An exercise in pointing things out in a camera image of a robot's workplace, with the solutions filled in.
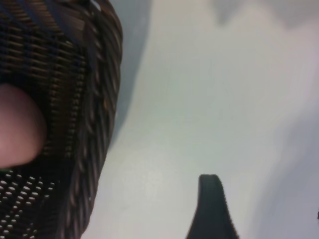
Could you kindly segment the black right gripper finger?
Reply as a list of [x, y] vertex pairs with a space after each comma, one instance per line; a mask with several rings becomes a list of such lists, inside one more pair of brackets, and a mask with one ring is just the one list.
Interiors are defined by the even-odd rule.
[[215, 174], [202, 174], [198, 200], [188, 239], [238, 239], [228, 210], [221, 180]]

